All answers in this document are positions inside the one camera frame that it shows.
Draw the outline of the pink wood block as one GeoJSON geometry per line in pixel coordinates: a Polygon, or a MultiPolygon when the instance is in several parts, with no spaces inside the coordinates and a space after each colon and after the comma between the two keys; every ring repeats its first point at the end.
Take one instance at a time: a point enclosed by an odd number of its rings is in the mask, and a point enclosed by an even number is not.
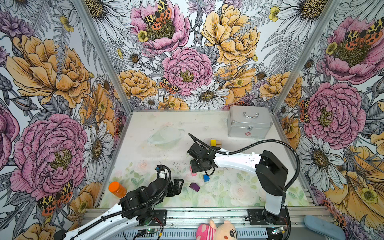
{"type": "Polygon", "coordinates": [[[194,173],[194,172],[193,172],[192,167],[190,167],[190,172],[191,172],[191,175],[192,175],[193,177],[195,177],[195,176],[198,175],[197,173],[194,173]]]}

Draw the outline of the yellow wood block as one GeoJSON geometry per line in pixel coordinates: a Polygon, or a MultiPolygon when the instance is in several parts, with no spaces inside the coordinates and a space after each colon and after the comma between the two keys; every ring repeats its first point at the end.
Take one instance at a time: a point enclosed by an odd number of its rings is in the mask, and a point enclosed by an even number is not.
{"type": "Polygon", "coordinates": [[[216,147],[217,146],[217,141],[212,139],[211,140],[211,147],[216,147]]]}

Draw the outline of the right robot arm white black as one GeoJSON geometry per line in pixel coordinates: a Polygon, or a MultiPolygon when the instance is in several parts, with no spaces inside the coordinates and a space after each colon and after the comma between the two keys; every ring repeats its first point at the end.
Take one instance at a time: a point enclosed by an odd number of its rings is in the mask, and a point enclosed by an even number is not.
{"type": "Polygon", "coordinates": [[[194,143],[187,154],[192,172],[207,172],[216,168],[230,168],[250,174],[256,174],[262,189],[266,192],[266,203],[261,213],[254,220],[275,225],[281,217],[281,210],[286,200],[288,188],[296,180],[287,181],[288,168],[270,151],[261,154],[243,154],[240,151],[229,152],[219,147],[194,143]]]}

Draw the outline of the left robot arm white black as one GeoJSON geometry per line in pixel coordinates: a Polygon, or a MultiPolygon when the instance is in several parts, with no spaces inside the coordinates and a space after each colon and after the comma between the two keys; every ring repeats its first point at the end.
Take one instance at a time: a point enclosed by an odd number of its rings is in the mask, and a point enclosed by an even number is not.
{"type": "Polygon", "coordinates": [[[164,198],[181,193],[184,180],[157,178],[147,187],[130,191],[112,208],[89,223],[72,231],[58,231],[55,240],[108,240],[116,234],[137,226],[148,225],[154,208],[164,198]]]}

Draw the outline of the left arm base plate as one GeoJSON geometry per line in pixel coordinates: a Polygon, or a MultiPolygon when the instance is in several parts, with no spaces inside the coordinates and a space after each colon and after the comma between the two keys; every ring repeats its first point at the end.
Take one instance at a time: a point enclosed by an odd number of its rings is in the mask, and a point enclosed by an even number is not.
{"type": "Polygon", "coordinates": [[[167,221],[167,210],[154,209],[143,212],[137,217],[140,227],[163,227],[167,221]]]}

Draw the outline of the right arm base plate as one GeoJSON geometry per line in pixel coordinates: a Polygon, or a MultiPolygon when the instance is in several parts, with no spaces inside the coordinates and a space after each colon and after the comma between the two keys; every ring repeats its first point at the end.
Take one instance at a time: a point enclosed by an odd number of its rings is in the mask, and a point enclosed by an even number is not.
{"type": "Polygon", "coordinates": [[[286,226],[290,223],[290,217],[287,214],[286,209],[281,209],[278,215],[274,215],[266,211],[265,209],[248,209],[246,221],[250,222],[251,226],[258,225],[276,225],[286,226]]]}

